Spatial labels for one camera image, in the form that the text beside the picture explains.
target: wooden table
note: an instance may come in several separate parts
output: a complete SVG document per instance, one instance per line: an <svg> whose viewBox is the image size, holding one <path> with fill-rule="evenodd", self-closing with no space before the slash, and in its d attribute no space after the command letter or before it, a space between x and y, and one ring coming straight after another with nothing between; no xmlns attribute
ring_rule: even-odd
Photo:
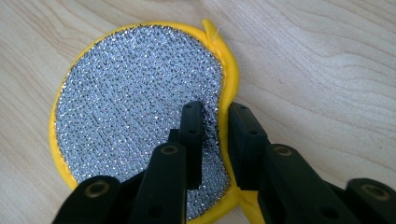
<svg viewBox="0 0 396 224"><path fill-rule="evenodd" d="M71 190L48 144L50 107L75 57L140 21L220 29L240 68L237 102L272 142L327 181L396 189L396 2L1 1L0 222L49 223ZM218 223L247 223L241 209Z"/></svg>

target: metal screw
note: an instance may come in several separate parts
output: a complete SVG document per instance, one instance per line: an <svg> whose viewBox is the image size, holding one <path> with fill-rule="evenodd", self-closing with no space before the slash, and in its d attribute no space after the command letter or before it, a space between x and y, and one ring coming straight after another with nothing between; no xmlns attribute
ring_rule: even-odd
<svg viewBox="0 0 396 224"><path fill-rule="evenodd" d="M110 185L106 181L98 180L85 188L85 195L89 198L96 198L105 194L109 189Z"/></svg>

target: yellow sponge edge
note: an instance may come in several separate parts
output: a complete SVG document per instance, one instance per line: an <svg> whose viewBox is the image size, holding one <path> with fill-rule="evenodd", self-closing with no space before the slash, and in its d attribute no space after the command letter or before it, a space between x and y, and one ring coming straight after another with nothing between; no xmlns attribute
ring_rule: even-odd
<svg viewBox="0 0 396 224"><path fill-rule="evenodd" d="M223 83L222 90L219 99L219 142L221 157L226 167L226 170L231 178L231 185L226 190L224 195L220 200L208 211L206 211L202 216L189 221L190 224L200 224L200 223L213 223L217 219L223 217L226 213L240 204L247 215L247 218L251 223L263 223L260 208L257 204L257 192L255 191L242 191L235 184L235 178L233 175L233 168L228 155L228 107L233 102L235 95L238 91L239 85L239 74L236 60L228 49L227 45L224 43L222 37L219 34L219 29L210 20L203 20L202 25L205 31L197 29L193 26L172 22L172 21L149 21L141 22L137 24L127 25L120 27L108 34L101 36L92 42L87 48L85 48L73 61L69 68L71 70L72 66L80 59L89 49L91 49L96 43L103 40L109 35L114 35L115 33L134 28L139 25L163 25L170 26L175 29L181 30L187 34L194 36L198 39L208 50L214 53L214 55L219 59L222 65L223 73ZM49 146L54 159L56 168L58 169L61 177L64 179L66 184L70 189L75 189L78 185L76 179L71 174L68 165L64 161L64 157L59 149L56 132L55 132L55 110L58 103L59 96L61 94L62 85L56 93L55 102L53 103L52 109L49 115Z"/></svg>

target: silver mesh scrubber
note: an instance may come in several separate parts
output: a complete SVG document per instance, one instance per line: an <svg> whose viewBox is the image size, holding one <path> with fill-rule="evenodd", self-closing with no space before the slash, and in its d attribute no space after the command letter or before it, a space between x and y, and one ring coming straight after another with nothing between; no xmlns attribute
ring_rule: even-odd
<svg viewBox="0 0 396 224"><path fill-rule="evenodd" d="M202 215L230 184L219 152L221 81L219 61L182 31L137 26L105 37L71 68L55 110L58 145L73 177L122 182L140 173L178 128L182 106L201 101L203 182L188 191L187 217Z"/></svg>

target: wood grain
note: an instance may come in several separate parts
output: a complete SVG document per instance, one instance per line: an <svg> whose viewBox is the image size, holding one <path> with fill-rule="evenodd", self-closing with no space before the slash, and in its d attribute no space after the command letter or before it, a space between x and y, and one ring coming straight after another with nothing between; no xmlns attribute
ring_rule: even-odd
<svg viewBox="0 0 396 224"><path fill-rule="evenodd" d="M240 68L236 101L272 142L337 186L396 189L395 1L1 1L1 223L50 223L70 189L48 145L50 107L74 58L139 21L211 19ZM237 208L218 223L248 223Z"/></svg>

